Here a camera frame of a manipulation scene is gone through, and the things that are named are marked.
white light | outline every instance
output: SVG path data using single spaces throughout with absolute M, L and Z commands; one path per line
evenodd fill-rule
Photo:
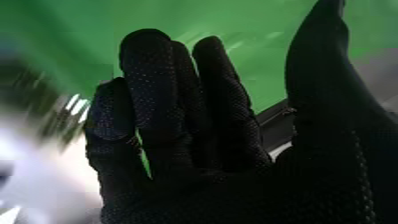
M 71 110 L 71 106 L 73 106 L 76 100 L 78 100 L 78 94 L 74 94 L 74 96 L 73 96 L 73 98 L 71 98 L 71 100 L 69 100 L 69 103 L 67 103 L 67 105 L 65 105 L 65 110 Z
M 17 218 L 17 214 L 21 211 L 21 207 L 14 207 L 0 216 L 0 223 L 1 224 L 14 224 L 16 222 L 16 218 Z
M 291 147 L 291 142 L 288 142 L 286 144 L 282 144 L 279 146 L 279 148 L 270 152 L 270 157 L 275 161 L 279 154 L 284 152 L 284 150 Z
M 76 105 L 73 107 L 73 110 L 71 110 L 71 115 L 78 114 L 78 112 L 80 112 L 80 110 L 83 108 L 85 103 L 87 103 L 87 100 L 78 100 L 78 103 L 76 103 Z
M 85 111 L 78 120 L 78 124 L 87 120 L 89 109 L 90 109 L 90 106 L 85 108 Z

green screen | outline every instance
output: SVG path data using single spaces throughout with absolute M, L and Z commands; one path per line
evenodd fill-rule
M 3 0 L 1 36 L 67 93 L 90 98 L 119 76 L 117 45 L 140 28 L 158 28 L 192 48 L 216 35 L 259 112 L 284 98 L 284 58 L 314 0 Z M 398 47 L 398 0 L 348 0 L 353 61 Z

black glove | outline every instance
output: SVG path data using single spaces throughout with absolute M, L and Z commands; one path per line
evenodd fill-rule
M 218 38 L 193 48 L 197 76 L 181 43 L 156 30 L 126 36 L 124 78 L 97 88 L 85 124 L 104 224 L 398 223 L 396 174 L 378 173 L 398 131 L 348 62 L 341 11 L 343 1 L 318 1 L 291 44 L 296 135 L 275 164 Z

hand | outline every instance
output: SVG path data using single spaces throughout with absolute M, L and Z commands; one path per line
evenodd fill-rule
M 398 131 L 348 62 L 341 11 L 318 1 L 291 43 L 296 135 L 275 163 L 218 38 L 195 45 L 195 75 L 183 44 L 156 30 L 126 36 L 124 78 L 97 87 L 85 124 L 104 224 L 396 223 Z

finger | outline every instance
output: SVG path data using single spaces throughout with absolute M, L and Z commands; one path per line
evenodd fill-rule
M 136 128 L 152 177 L 192 167 L 190 136 L 177 104 L 172 42 L 158 30 L 133 32 L 120 43 L 120 69 L 135 105 Z
M 311 118 L 318 127 L 348 130 L 367 125 L 371 117 L 383 116 L 383 110 L 346 56 L 343 3 L 319 0 L 303 20 L 288 53 L 286 90 L 298 120 Z
M 208 108 L 220 137 L 224 170 L 241 171 L 270 163 L 261 149 L 259 125 L 250 99 L 216 37 L 204 38 L 193 48 Z
M 316 169 L 323 177 L 325 169 L 339 178 L 350 177 L 341 181 L 346 186 L 362 181 L 355 184 L 367 192 L 371 189 L 376 219 L 394 223 L 398 181 L 391 180 L 398 175 L 391 170 L 398 168 L 398 130 L 350 64 L 341 6 L 343 1 L 318 1 L 289 47 L 286 90 L 296 109 L 296 137 L 295 151 L 286 151 L 286 155 L 293 156 L 302 167 L 302 164 L 309 166 L 307 162 L 321 163 Z
M 215 134 L 204 104 L 202 89 L 190 54 L 184 45 L 172 42 L 174 65 L 177 77 L 179 102 L 184 110 L 184 125 L 192 135 L 190 154 L 199 168 L 216 168 Z
M 136 198 L 149 185 L 135 138 L 133 104 L 122 78 L 97 87 L 83 126 L 87 159 L 97 171 L 104 210 Z

